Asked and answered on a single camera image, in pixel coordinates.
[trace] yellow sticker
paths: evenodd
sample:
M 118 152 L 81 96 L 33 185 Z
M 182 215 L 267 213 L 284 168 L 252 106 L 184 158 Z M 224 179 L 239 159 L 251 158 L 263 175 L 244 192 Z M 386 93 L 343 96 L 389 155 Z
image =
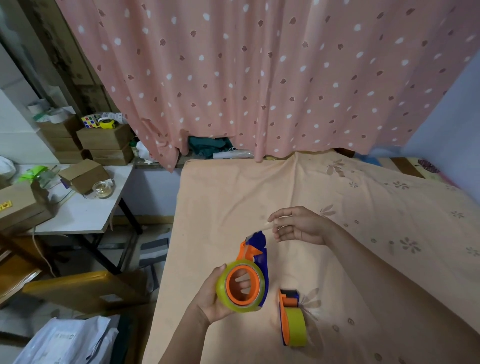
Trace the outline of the yellow sticker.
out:
M 4 203 L 0 204 L 0 211 L 4 210 L 6 208 L 9 208 L 9 207 L 12 207 L 12 202 L 11 201 L 4 202 Z

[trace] white cable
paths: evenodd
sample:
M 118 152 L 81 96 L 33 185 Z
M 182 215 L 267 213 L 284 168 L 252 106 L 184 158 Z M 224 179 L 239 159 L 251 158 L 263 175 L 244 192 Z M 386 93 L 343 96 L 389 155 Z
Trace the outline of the white cable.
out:
M 35 240 L 35 228 L 36 228 L 36 225 L 33 227 L 33 232 L 32 232 L 32 240 L 33 240 L 33 244 L 35 245 L 35 248 L 36 250 L 38 251 L 38 253 L 40 254 L 40 256 L 43 258 L 43 260 L 45 260 L 45 262 L 48 264 L 48 267 L 50 268 L 50 273 L 52 274 L 53 277 L 57 277 L 54 273 L 53 273 L 53 269 L 52 269 L 52 266 L 50 265 L 50 262 L 43 256 L 42 252 L 40 251 L 40 248 L 38 247 L 38 245 L 36 244 L 36 240 Z

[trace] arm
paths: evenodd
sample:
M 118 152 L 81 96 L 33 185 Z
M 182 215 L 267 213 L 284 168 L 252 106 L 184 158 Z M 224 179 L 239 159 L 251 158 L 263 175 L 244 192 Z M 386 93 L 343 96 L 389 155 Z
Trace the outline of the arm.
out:
M 477 363 L 480 336 L 423 288 L 380 259 L 343 228 L 304 207 L 269 219 L 278 241 L 329 247 L 381 328 L 405 359 L 416 363 Z
M 215 268 L 188 305 L 158 364 L 197 364 L 202 358 L 205 335 L 215 321 L 233 313 L 217 300 L 215 284 L 227 265 Z M 240 270 L 235 278 L 246 272 Z M 237 290 L 250 287 L 250 280 L 237 282 Z

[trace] rubik's cube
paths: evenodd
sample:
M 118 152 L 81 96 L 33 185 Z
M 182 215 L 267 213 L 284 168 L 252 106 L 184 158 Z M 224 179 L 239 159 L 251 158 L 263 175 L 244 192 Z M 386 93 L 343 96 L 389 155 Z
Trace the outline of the rubik's cube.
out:
M 98 117 L 95 114 L 90 114 L 82 117 L 82 121 L 86 128 L 99 128 L 100 123 L 98 122 Z

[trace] white label on chair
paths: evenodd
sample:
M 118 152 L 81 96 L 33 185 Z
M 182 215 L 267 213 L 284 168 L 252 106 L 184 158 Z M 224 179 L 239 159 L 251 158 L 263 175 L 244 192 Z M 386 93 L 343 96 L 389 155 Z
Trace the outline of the white label on chair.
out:
M 100 298 L 104 301 L 107 301 L 107 302 L 121 302 L 121 301 L 123 301 L 116 294 L 106 294 L 105 296 L 100 296 Z
M 40 357 L 38 364 L 60 364 L 65 353 L 73 344 L 75 336 L 76 334 L 68 331 L 56 331 Z

